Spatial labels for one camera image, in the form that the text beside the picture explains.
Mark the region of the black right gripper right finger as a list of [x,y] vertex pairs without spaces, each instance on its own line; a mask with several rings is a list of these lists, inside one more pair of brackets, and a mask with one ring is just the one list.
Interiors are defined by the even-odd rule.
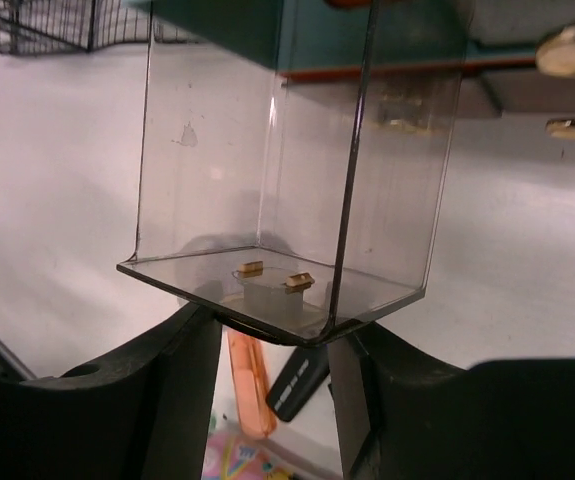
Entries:
[[575,358],[461,369],[378,324],[328,347],[347,479],[575,479]]

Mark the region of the clear plastic drawer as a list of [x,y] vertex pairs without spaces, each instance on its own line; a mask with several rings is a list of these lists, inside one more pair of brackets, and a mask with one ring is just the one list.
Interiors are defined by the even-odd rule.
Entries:
[[271,342],[426,291],[462,67],[284,77],[202,40],[148,50],[135,250],[119,270]]

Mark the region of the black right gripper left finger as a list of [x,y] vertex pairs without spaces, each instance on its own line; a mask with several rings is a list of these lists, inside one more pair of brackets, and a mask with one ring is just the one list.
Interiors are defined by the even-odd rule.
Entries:
[[197,479],[221,327],[188,304],[59,377],[0,379],[0,479]]

